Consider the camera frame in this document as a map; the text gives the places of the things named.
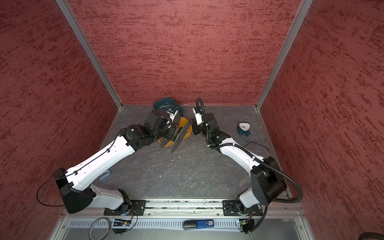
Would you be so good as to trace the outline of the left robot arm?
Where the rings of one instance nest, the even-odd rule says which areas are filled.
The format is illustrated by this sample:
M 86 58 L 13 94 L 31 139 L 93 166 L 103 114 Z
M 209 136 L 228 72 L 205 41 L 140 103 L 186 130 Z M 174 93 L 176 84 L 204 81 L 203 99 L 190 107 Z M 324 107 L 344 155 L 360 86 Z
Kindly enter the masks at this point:
M 82 163 L 54 172 L 65 208 L 69 214 L 86 208 L 104 208 L 126 215 L 131 201 L 123 190 L 97 187 L 93 181 L 110 167 L 157 140 L 165 143 L 173 138 L 179 113 L 152 110 L 143 125 L 130 125 L 121 129 L 114 140 Z

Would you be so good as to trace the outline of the teal plastic tray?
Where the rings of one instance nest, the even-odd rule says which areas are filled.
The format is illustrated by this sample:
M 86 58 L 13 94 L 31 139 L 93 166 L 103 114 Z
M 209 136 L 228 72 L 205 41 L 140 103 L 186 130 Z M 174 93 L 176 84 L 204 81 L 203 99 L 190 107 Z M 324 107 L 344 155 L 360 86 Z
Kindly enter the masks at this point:
M 164 97 L 154 103 L 155 110 L 162 110 L 168 112 L 169 110 L 179 110 L 181 116 L 183 116 L 184 109 L 176 102 L 175 97 Z

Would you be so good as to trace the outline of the teal kitchen scale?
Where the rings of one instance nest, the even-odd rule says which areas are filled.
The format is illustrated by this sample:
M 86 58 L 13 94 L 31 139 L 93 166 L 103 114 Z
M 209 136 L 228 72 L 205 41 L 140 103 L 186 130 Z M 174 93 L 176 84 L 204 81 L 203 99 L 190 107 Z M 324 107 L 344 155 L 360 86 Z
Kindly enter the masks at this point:
M 249 123 L 241 122 L 237 126 L 238 134 L 243 137 L 247 137 L 251 134 L 250 128 L 251 128 L 251 125 Z

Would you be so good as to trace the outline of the small blue object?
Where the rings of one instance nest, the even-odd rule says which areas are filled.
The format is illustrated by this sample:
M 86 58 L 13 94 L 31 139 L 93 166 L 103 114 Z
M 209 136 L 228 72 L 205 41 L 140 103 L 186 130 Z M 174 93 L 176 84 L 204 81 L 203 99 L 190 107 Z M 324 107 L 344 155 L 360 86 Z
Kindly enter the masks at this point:
M 105 181 L 105 180 L 108 179 L 111 175 L 112 175 L 112 172 L 111 172 L 110 170 L 107 170 L 107 171 L 103 172 L 103 173 L 99 176 L 99 180 L 100 180 L 100 181 Z

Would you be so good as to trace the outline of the blue black handheld device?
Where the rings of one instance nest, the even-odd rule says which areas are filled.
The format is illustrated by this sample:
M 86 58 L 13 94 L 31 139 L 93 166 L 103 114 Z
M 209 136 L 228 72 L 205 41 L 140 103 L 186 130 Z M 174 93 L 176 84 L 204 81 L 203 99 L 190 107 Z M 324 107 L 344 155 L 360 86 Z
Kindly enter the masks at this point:
M 214 220 L 186 220 L 182 224 L 184 230 L 210 229 L 215 227 Z

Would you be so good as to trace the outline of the right corner aluminium profile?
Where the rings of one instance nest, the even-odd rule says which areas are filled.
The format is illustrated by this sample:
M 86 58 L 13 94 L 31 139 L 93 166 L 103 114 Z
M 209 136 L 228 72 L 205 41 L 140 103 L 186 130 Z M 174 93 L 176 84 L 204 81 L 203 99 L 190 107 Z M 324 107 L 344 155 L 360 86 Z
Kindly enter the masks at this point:
M 263 88 L 263 91 L 256 103 L 256 111 L 260 111 L 267 95 L 268 95 L 268 92 L 270 91 L 274 81 L 275 81 L 275 78 L 277 77 L 278 73 L 279 73 L 279 70 L 281 68 L 281 66 L 283 65 L 284 63 L 284 60 L 299 32 L 299 29 L 311 7 L 313 3 L 313 0 L 302 0 L 301 1 L 301 4 L 298 8 L 298 11 L 294 17 L 294 20 L 290 26 L 290 29 L 286 35 L 286 38 L 283 42 L 283 45 L 279 51 L 279 54 L 278 54 L 278 57 L 272 67 L 272 70 L 270 72 L 270 75 L 266 81 L 266 84 Z

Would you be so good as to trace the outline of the corner aluminium profile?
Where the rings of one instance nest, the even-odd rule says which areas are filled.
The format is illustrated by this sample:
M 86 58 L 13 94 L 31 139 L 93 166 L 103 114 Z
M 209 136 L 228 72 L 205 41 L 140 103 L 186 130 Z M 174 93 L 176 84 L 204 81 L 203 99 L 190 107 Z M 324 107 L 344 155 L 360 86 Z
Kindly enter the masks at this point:
M 279 51 L 279 54 L 278 54 L 278 57 L 272 67 L 272 70 L 270 72 L 270 75 L 266 81 L 266 84 L 263 88 L 263 91 L 256 103 L 256 111 L 260 111 L 267 95 L 268 95 L 268 92 L 270 91 L 274 81 L 275 81 L 275 78 L 277 77 L 278 73 L 279 73 L 279 70 L 281 68 L 281 66 L 283 65 L 284 63 L 284 60 L 299 32 L 299 29 L 311 7 L 313 3 L 313 0 L 302 0 L 301 1 L 301 4 L 298 8 L 298 11 L 294 17 L 294 20 L 290 26 L 290 29 L 286 35 L 286 38 L 283 42 L 283 45 Z
M 104 83 L 110 96 L 114 100 L 118 109 L 121 110 L 123 108 L 124 104 L 121 101 L 118 93 L 116 92 L 110 78 L 108 77 L 106 71 L 104 70 L 104 68 L 103 68 L 99 58 L 97 57 L 95 51 L 93 50 L 89 40 L 87 39 L 86 34 L 84 33 L 80 23 L 76 19 L 75 14 L 73 13 L 68 1 L 56 0 L 56 3 L 59 6 L 64 17 L 66 18 L 67 22 L 69 23 L 72 31 L 74 32 L 74 34 L 77 37 L 78 41 L 80 42 L 81 46 L 83 47 L 85 53 L 87 54 L 89 60 L 92 63 L 94 69 L 96 70 L 96 72 L 98 73 L 102 82 Z

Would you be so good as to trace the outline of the left corner aluminium profile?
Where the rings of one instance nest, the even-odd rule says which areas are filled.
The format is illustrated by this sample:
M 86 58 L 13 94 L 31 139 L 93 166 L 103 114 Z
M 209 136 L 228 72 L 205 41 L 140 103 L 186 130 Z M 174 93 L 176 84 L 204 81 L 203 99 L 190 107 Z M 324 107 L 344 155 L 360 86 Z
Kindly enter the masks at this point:
M 114 100 L 118 109 L 121 110 L 123 108 L 124 104 L 121 101 L 118 93 L 116 92 L 110 78 L 108 77 L 106 71 L 104 70 L 104 68 L 103 68 L 99 58 L 97 57 L 95 51 L 93 50 L 89 40 L 87 39 L 86 34 L 84 33 L 80 23 L 76 19 L 75 14 L 73 13 L 68 1 L 56 0 L 56 3 L 59 6 L 64 17 L 66 18 L 67 22 L 69 23 L 72 31 L 74 32 L 74 34 L 77 37 L 78 41 L 80 42 L 81 46 L 83 47 L 85 53 L 87 54 L 89 60 L 92 63 L 94 69 L 96 70 L 96 72 L 98 73 L 102 82 L 104 83 L 110 96 Z

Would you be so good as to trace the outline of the aluminium rail frame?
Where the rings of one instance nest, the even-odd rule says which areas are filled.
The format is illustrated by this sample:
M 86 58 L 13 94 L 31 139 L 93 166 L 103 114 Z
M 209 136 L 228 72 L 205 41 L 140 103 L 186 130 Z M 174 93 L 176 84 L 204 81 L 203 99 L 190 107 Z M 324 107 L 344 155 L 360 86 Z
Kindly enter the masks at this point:
M 142 218 L 231 218 L 224 216 L 223 199 L 143 199 L 146 208 Z M 268 206 L 272 218 L 304 216 L 302 204 L 276 203 Z

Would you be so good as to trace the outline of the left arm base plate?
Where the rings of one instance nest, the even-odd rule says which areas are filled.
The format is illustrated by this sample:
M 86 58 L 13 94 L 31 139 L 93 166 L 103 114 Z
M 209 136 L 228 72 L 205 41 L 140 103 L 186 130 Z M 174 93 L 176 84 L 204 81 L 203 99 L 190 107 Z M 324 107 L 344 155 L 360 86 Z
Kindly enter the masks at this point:
M 142 216 L 146 208 L 146 200 L 124 201 L 116 210 L 105 208 L 104 216 Z

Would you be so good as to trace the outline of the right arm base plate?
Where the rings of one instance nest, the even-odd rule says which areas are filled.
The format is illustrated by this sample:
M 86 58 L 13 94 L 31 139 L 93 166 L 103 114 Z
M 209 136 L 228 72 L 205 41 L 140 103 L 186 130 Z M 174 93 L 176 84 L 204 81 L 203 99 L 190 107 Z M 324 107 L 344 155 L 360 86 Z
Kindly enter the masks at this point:
M 224 216 L 261 217 L 263 215 L 263 210 L 259 205 L 246 208 L 236 200 L 223 200 L 222 205 Z

